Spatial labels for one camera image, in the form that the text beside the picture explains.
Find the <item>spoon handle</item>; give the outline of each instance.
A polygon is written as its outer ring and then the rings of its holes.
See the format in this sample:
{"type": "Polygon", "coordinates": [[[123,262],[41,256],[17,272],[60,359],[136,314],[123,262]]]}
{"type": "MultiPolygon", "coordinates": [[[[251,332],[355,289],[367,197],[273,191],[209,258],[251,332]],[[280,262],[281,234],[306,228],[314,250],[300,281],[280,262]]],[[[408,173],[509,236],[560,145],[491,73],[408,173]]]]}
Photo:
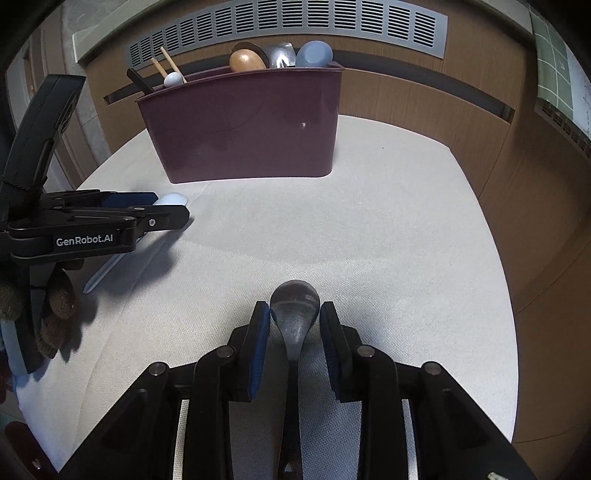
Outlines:
{"type": "Polygon", "coordinates": [[[298,403],[298,361],[289,360],[283,437],[281,439],[277,479],[303,480],[303,478],[300,443],[300,408],[298,403]]]}

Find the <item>white ball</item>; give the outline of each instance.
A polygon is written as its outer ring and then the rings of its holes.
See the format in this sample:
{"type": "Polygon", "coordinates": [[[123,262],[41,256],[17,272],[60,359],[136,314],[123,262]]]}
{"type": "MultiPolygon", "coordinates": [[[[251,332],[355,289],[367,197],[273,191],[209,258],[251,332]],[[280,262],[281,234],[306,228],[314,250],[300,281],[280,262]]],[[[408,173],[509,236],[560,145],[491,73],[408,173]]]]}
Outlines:
{"type": "Polygon", "coordinates": [[[166,75],[164,79],[164,86],[166,88],[176,87],[183,84],[183,76],[179,72],[171,72],[166,75]]]}

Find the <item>screw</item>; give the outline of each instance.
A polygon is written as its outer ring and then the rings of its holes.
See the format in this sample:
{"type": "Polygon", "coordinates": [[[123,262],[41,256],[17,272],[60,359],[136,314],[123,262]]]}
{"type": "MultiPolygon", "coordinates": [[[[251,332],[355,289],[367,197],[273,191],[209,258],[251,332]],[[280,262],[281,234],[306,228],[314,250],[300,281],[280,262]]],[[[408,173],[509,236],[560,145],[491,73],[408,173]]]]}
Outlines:
{"type": "Polygon", "coordinates": [[[357,347],[357,354],[363,358],[372,358],[375,355],[375,350],[369,345],[360,345],[357,347]]]}
{"type": "Polygon", "coordinates": [[[150,365],[150,367],[148,367],[148,372],[150,372],[150,375],[153,375],[155,377],[164,373],[165,370],[166,364],[162,362],[154,362],[152,365],[150,365]]]}
{"type": "Polygon", "coordinates": [[[223,345],[216,350],[216,354],[219,358],[230,358],[234,355],[234,349],[229,345],[223,345]]]}
{"type": "Polygon", "coordinates": [[[430,375],[439,375],[441,373],[441,365],[437,362],[427,362],[423,365],[423,368],[430,375]]]}

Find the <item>silver spoon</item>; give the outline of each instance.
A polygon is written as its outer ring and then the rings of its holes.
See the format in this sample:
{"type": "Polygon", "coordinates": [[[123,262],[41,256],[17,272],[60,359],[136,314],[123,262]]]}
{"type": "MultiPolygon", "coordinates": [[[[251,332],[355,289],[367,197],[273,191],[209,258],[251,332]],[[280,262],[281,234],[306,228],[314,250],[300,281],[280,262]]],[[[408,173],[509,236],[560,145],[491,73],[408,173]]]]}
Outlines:
{"type": "Polygon", "coordinates": [[[290,280],[271,296],[271,314],[279,327],[287,351],[287,395],[283,437],[279,455],[278,480],[303,480],[298,405],[298,363],[304,339],[320,310],[320,297],[312,285],[290,280]]]}

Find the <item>metal vent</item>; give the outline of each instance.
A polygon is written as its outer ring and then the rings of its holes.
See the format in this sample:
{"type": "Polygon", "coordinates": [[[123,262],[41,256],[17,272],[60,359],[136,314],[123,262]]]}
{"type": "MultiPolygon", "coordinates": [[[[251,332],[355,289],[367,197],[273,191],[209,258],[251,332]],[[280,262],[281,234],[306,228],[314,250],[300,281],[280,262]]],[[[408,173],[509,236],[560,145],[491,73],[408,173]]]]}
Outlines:
{"type": "Polygon", "coordinates": [[[137,67],[140,63],[142,63],[142,55],[139,53],[139,44],[134,43],[129,48],[129,57],[131,59],[131,66],[137,67]]]}
{"type": "Polygon", "coordinates": [[[158,55],[162,55],[160,52],[160,47],[164,47],[164,36],[162,35],[162,31],[156,32],[152,35],[152,49],[154,51],[153,57],[157,57],[158,55]]]}
{"type": "Polygon", "coordinates": [[[357,2],[355,0],[335,0],[335,28],[355,30],[357,21],[357,2]]]}
{"type": "Polygon", "coordinates": [[[259,0],[258,26],[260,30],[277,28],[277,0],[259,0]]]}
{"type": "Polygon", "coordinates": [[[304,26],[304,4],[302,0],[282,1],[281,26],[284,28],[304,26]]]}
{"type": "Polygon", "coordinates": [[[139,47],[142,51],[142,61],[149,61],[152,58],[152,42],[150,41],[150,37],[143,38],[139,42],[139,47]]]}
{"type": "Polygon", "coordinates": [[[230,7],[216,10],[216,36],[232,35],[232,9],[230,7]]]}
{"type": "Polygon", "coordinates": [[[308,26],[329,27],[329,0],[308,0],[308,26]]]}
{"type": "Polygon", "coordinates": [[[211,40],[213,38],[212,13],[198,15],[195,21],[197,22],[197,40],[211,40]]]}
{"type": "Polygon", "coordinates": [[[361,31],[382,34],[384,5],[377,2],[361,2],[361,31]]]}
{"type": "Polygon", "coordinates": [[[242,4],[234,7],[236,31],[251,32],[255,29],[255,13],[253,4],[242,4]]]}
{"type": "Polygon", "coordinates": [[[413,40],[426,47],[432,47],[435,43],[435,18],[415,12],[413,40]]]}
{"type": "Polygon", "coordinates": [[[181,45],[186,47],[195,43],[195,25],[192,18],[183,20],[178,24],[181,32],[181,45]]]}
{"type": "Polygon", "coordinates": [[[128,64],[150,65],[165,45],[178,54],[266,35],[366,38],[443,58],[447,17],[399,0],[232,0],[206,7],[137,38],[128,64]]]}
{"type": "Polygon", "coordinates": [[[172,25],[164,30],[164,39],[166,42],[166,50],[174,51],[179,48],[178,43],[178,26],[172,25]]]}
{"type": "Polygon", "coordinates": [[[388,8],[388,35],[408,40],[409,30],[410,10],[390,5],[388,8]]]}

